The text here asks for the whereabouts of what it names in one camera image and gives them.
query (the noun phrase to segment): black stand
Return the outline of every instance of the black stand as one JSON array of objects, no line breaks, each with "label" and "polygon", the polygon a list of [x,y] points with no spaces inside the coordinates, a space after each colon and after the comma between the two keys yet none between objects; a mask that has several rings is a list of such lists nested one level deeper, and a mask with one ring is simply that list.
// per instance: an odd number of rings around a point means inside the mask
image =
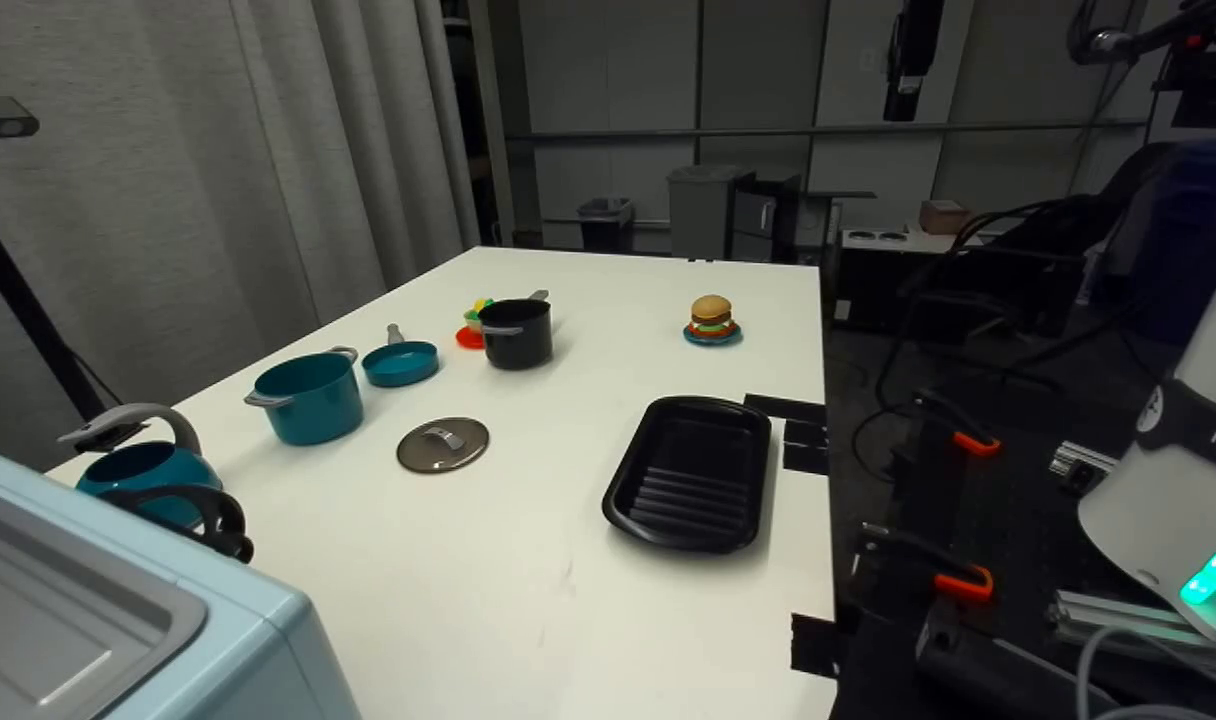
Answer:
[{"label": "black stand", "polygon": [[94,398],[93,382],[83,377],[76,351],[59,342],[53,329],[43,304],[17,272],[8,250],[0,244],[0,296],[8,300],[18,329],[30,338],[34,351],[43,355],[47,371],[65,388],[65,398],[79,410],[83,422],[103,413],[103,400]]}]

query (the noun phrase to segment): white curtain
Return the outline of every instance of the white curtain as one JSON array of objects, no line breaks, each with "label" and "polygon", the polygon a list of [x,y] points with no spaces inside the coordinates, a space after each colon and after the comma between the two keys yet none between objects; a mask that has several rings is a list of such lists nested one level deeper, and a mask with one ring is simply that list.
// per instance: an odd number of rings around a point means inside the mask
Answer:
[{"label": "white curtain", "polygon": [[[130,400],[179,400],[477,244],[437,0],[0,0],[4,250]],[[0,453],[79,423],[0,304]]]}]

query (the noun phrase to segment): black cable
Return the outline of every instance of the black cable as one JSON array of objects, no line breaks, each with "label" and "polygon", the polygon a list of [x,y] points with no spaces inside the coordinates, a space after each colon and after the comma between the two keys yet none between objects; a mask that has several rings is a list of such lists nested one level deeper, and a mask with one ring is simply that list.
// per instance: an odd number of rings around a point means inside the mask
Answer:
[{"label": "black cable", "polygon": [[904,410],[876,410],[876,413],[868,413],[860,423],[853,423],[853,433],[847,433],[853,466],[862,469],[873,482],[889,482],[889,474],[880,474],[880,469],[873,469],[873,466],[862,459],[860,436],[862,436],[868,430],[876,430],[876,422],[883,422],[883,417],[904,417]]},{"label": "black cable", "polygon": [[93,386],[110,400],[110,404],[125,404],[120,392],[76,351],[76,348],[65,348],[73,351],[73,361],[93,377]]},{"label": "black cable", "polygon": [[1153,131],[1156,131],[1156,112],[1161,112],[1161,90],[1153,90],[1153,110],[1144,112],[1138,150],[1147,150],[1147,144],[1153,144]]},{"label": "black cable", "polygon": [[1076,659],[1076,716],[1080,716],[1080,720],[1093,716],[1093,708],[1086,708],[1093,659],[1094,659],[1101,643],[1110,641],[1110,637],[1133,637],[1133,641],[1156,650],[1161,658],[1167,658],[1177,669],[1186,669],[1192,675],[1216,685],[1216,672],[1206,672],[1206,669],[1185,659],[1185,658],[1173,651],[1167,643],[1156,643],[1156,641],[1147,641],[1147,637],[1138,637],[1138,634],[1133,634],[1133,630],[1101,630],[1101,634],[1086,637],[1086,643],[1080,650],[1080,659]]},{"label": "black cable", "polygon": [[1080,0],[1072,26],[1063,29],[1063,48],[1072,52],[1072,59],[1080,59],[1093,45],[1093,18],[1094,18],[1094,0]]},{"label": "black cable", "polygon": [[1216,26],[1216,0],[1192,4],[1192,8],[1177,13],[1167,26],[1156,26],[1156,29],[1138,31],[1138,35],[1133,35],[1126,40],[1133,45],[1133,59],[1144,55],[1144,52],[1156,52],[1162,45],[1177,45],[1179,31],[1192,31],[1199,26]]},{"label": "black cable", "polygon": [[1059,342],[1059,346],[1053,346],[1053,348],[1039,348],[1039,351],[1031,351],[1031,355],[1023,355],[1023,361],[1013,361],[1013,364],[1005,364],[1005,369],[995,369],[995,371],[999,371],[999,382],[1008,382],[1013,371],[1049,364],[1049,361],[1055,361],[1055,355],[1066,355],[1072,348],[1082,348],[1082,346],[1093,346],[1094,338],[1110,332],[1110,329],[1120,323],[1120,315],[1125,315],[1125,311],[1110,311],[1110,315],[1102,315],[1101,323],[1093,323],[1093,329],[1082,329],[1082,332],[1076,332],[1076,338],[1066,338],[1066,342]]},{"label": "black cable", "polygon": [[1133,63],[1125,63],[1125,72],[1117,76],[1117,84],[1106,84],[1101,95],[1094,95],[1094,103],[1093,103],[1093,112],[1086,112],[1086,123],[1080,127],[1080,138],[1076,138],[1076,172],[1072,172],[1072,186],[1080,180],[1080,170],[1082,170],[1082,152],[1086,152],[1086,144],[1093,144],[1093,131],[1101,127],[1101,119],[1102,119],[1102,112],[1117,103],[1117,95],[1125,93],[1125,84],[1126,84],[1126,76],[1133,76]]},{"label": "black cable", "polygon": [[1125,346],[1126,361],[1137,364],[1137,371],[1147,382],[1147,386],[1162,386],[1167,369],[1161,369],[1156,361],[1147,361],[1133,332],[1126,329],[1117,329],[1117,342]]},{"label": "black cable", "polygon": [[966,250],[966,240],[972,240],[976,234],[982,234],[982,228],[992,228],[992,226],[999,226],[999,219],[1013,219],[1013,218],[1039,211],[1039,208],[1049,208],[1049,203],[1055,203],[1055,202],[1015,203],[1015,208],[1005,208],[1005,211],[980,211],[980,218],[972,218],[972,219],[956,234],[950,250],[948,250],[948,251],[912,285],[912,292],[907,292],[907,300],[904,300],[904,315],[898,315],[898,323],[894,323],[894,338],[891,338],[891,346],[889,346],[889,351],[883,351],[883,364],[880,364],[880,377],[876,377],[876,400],[880,400],[880,410],[894,410],[894,404],[889,400],[889,377],[891,377],[891,364],[894,364],[904,342],[912,338],[918,300],[924,300],[924,292],[933,290],[933,280],[965,258],[965,250]]}]

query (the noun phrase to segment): burger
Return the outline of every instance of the burger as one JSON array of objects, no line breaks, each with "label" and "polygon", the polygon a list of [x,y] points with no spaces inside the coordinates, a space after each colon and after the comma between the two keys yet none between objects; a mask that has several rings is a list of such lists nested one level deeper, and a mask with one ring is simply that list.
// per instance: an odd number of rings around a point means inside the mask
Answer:
[{"label": "burger", "polygon": [[735,342],[740,329],[730,320],[726,296],[695,296],[693,300],[693,320],[687,320],[685,338],[695,342],[695,346],[726,346],[726,342]]}]

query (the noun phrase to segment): white device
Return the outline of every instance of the white device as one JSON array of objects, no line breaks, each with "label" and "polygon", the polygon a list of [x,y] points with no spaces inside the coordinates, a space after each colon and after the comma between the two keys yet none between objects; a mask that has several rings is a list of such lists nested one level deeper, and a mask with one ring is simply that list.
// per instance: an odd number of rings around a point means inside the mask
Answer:
[{"label": "white device", "polygon": [[0,716],[359,712],[303,591],[0,455]]},{"label": "white device", "polygon": [[1216,650],[1216,292],[1137,433],[1120,469],[1080,502],[1080,525]]}]

